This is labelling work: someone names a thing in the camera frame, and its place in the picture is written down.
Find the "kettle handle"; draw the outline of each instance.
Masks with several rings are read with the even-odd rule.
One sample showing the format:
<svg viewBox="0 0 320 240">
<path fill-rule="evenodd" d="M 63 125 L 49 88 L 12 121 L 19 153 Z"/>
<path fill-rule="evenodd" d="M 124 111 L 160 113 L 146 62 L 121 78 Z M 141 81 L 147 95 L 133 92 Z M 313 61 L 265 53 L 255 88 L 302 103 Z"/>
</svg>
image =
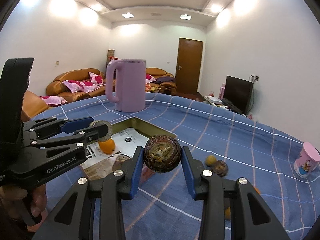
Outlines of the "kettle handle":
<svg viewBox="0 0 320 240">
<path fill-rule="evenodd" d="M 107 73 L 106 73 L 106 96 L 107 99 L 114 103 L 120 103 L 118 97 L 112 95 L 112 88 L 113 88 L 113 74 L 116 68 L 120 67 L 123 62 L 118 60 L 112 60 L 107 66 Z"/>
</svg>

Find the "pink floral pillow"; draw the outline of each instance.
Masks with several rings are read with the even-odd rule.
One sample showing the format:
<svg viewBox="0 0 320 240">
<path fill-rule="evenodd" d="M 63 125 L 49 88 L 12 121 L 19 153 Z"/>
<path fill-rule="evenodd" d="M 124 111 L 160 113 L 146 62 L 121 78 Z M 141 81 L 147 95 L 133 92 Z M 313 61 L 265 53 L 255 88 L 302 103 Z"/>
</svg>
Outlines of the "pink floral pillow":
<svg viewBox="0 0 320 240">
<path fill-rule="evenodd" d="M 92 72 L 89 72 L 89 75 L 90 75 L 90 81 L 93 83 L 93 84 L 96 84 L 98 86 L 103 86 L 103 80 L 102 80 L 102 77 L 95 74 L 95 73 L 92 73 Z"/>
<path fill-rule="evenodd" d="M 58 96 L 46 96 L 40 98 L 49 106 L 61 106 L 67 101 L 64 98 Z"/>
<path fill-rule="evenodd" d="M 156 81 L 156 79 L 153 76 L 146 74 L 146 84 L 154 82 L 154 81 Z"/>
<path fill-rule="evenodd" d="M 82 82 L 80 82 L 80 84 L 84 87 L 83 91 L 86 92 L 86 93 L 95 91 L 95 90 L 97 90 L 99 88 L 98 85 L 93 84 L 90 81 L 82 81 Z"/>
<path fill-rule="evenodd" d="M 84 87 L 80 84 L 79 81 L 66 80 L 66 81 L 63 81 L 62 84 L 64 84 L 67 88 L 69 88 L 71 93 L 84 91 Z"/>
</svg>

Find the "plaid tablecloth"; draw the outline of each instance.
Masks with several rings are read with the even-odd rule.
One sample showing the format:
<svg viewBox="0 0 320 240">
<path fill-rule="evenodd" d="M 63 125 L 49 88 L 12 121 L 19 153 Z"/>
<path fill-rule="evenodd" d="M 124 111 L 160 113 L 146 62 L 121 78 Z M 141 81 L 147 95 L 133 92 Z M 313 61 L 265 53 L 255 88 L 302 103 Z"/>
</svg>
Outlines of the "plaid tablecloth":
<svg viewBox="0 0 320 240">
<path fill-rule="evenodd" d="M 35 119 L 51 116 L 92 116 L 111 123 L 136 116 L 176 133 L 194 158 L 204 162 L 213 154 L 224 160 L 229 166 L 227 179 L 249 179 L 292 240 L 302 239 L 320 213 L 320 168 L 307 179 L 298 177 L 293 169 L 302 142 L 239 114 L 186 98 L 146 93 L 146 108 L 136 113 L 118 112 L 114 103 L 100 96 L 56 107 Z M 47 184 L 49 210 L 81 176 L 77 167 Z M 193 201 L 188 194 L 181 165 L 152 176 L 134 200 L 122 204 L 127 240 L 198 239 L 202 201 Z M 98 220 L 99 200 L 95 239 L 99 239 Z M 226 221 L 225 239 L 230 239 L 230 233 Z"/>
</svg>

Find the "wooden floor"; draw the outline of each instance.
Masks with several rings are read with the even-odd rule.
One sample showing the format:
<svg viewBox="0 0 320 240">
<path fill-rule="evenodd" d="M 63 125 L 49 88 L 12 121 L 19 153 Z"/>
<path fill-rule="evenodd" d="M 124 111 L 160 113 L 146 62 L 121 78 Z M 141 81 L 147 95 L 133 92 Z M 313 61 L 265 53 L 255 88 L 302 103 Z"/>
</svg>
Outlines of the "wooden floor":
<svg viewBox="0 0 320 240">
<path fill-rule="evenodd" d="M 178 97 L 182 97 L 182 98 L 189 98 L 189 99 L 192 99 L 192 100 L 195 100 L 195 101 L 199 101 L 199 102 L 205 101 L 205 99 L 200 94 L 190 95 L 190 94 L 184 94 L 184 93 L 178 93 L 177 92 L 177 96 Z"/>
</svg>

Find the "pink cup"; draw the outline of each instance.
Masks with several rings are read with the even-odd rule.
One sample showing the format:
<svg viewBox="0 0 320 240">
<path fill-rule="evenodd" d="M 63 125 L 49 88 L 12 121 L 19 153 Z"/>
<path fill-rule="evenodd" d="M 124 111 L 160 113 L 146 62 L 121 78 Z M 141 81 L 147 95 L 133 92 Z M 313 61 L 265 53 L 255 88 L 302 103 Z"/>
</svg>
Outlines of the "pink cup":
<svg viewBox="0 0 320 240">
<path fill-rule="evenodd" d="M 294 162 L 294 170 L 302 177 L 306 178 L 311 171 L 313 171 L 320 162 L 320 154 L 311 143 L 305 142 L 299 157 Z"/>
</svg>

